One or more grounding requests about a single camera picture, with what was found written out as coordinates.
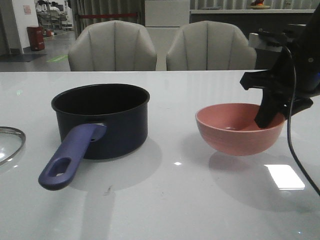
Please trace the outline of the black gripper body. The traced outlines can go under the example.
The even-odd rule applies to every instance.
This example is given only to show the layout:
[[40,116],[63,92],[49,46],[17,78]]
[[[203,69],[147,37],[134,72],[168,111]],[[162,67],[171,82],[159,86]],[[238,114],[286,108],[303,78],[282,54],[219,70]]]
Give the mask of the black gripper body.
[[240,80],[245,90],[257,88],[274,94],[299,97],[320,94],[320,8],[317,7],[301,34],[286,42],[270,70],[245,72]]

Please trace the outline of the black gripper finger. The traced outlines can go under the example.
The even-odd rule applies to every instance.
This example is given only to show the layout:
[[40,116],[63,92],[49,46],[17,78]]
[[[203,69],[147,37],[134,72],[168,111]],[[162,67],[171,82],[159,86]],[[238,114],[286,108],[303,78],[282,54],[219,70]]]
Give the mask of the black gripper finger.
[[280,114],[286,119],[287,99],[284,95],[267,88],[262,90],[262,100],[254,119],[259,128],[267,128],[273,119]]
[[310,98],[297,97],[295,99],[289,99],[284,105],[282,114],[287,120],[290,116],[309,109],[313,105],[313,101]]

